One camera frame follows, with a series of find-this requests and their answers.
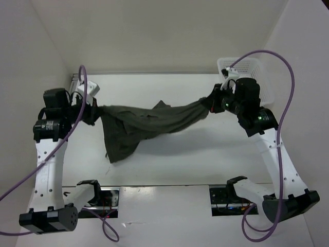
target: fabric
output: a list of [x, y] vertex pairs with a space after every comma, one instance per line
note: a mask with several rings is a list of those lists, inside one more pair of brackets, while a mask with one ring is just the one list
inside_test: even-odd
[[115, 105], [99, 107], [109, 161], [114, 163], [127, 158], [141, 140], [184, 130], [206, 118], [209, 110], [201, 100], [183, 107], [170, 107], [163, 101], [153, 109]]

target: dark green cloth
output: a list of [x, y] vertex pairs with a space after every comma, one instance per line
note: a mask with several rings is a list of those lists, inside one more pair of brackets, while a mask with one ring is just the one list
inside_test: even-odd
[[124, 106], [99, 107], [105, 147], [111, 163], [130, 156], [139, 142], [165, 133], [175, 133], [207, 117], [201, 100], [183, 107], [160, 101], [153, 109]]

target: garment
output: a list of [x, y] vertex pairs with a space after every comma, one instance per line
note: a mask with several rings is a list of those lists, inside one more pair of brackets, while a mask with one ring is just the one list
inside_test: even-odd
[[153, 109], [115, 105], [99, 107], [110, 162], [130, 156], [141, 140], [181, 131], [206, 118], [209, 110], [201, 100], [183, 107], [170, 107], [163, 101]]

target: white basket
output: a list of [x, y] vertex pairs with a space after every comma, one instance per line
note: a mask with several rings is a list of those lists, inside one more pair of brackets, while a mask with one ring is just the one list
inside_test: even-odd
[[[221, 72], [222, 69], [229, 67], [237, 59], [238, 58], [219, 58], [217, 60], [218, 71], [220, 72], [222, 83], [225, 81], [225, 78]], [[237, 70], [237, 72], [239, 72], [240, 78], [249, 77], [257, 81], [261, 88], [261, 106], [274, 103], [274, 92], [270, 86], [267, 72], [259, 59], [244, 58], [239, 63], [237, 63], [234, 68]]]

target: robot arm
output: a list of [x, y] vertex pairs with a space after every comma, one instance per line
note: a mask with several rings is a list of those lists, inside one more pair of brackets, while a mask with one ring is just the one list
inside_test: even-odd
[[[309, 191], [298, 175], [283, 142], [276, 143], [278, 123], [273, 113], [260, 106], [260, 86], [252, 78], [239, 78], [235, 69], [222, 71], [226, 76], [223, 84], [217, 84], [203, 105], [213, 113], [229, 111], [238, 118], [240, 126], [246, 131], [259, 149], [273, 182], [273, 188], [266, 189], [246, 177], [237, 177], [227, 182], [230, 198], [246, 198], [254, 202], [259, 214], [274, 222], [279, 204], [279, 159], [277, 148], [280, 147], [283, 163], [283, 207], [280, 221], [302, 214], [319, 200], [316, 191]], [[235, 87], [230, 88], [233, 80]]]
[[[83, 86], [77, 88], [83, 93]], [[98, 86], [88, 82], [87, 105], [82, 120], [94, 125], [97, 117], [97, 102], [93, 97]], [[71, 105], [65, 89], [53, 89], [44, 93], [46, 108], [39, 114], [33, 127], [36, 141], [37, 166], [58, 146], [71, 130], [81, 103]], [[100, 199], [100, 185], [97, 180], [82, 181], [65, 199], [62, 192], [63, 162], [67, 143], [36, 173], [35, 191], [28, 213], [21, 214], [19, 223], [36, 234], [73, 231], [77, 226], [78, 213], [86, 205], [94, 205]]]

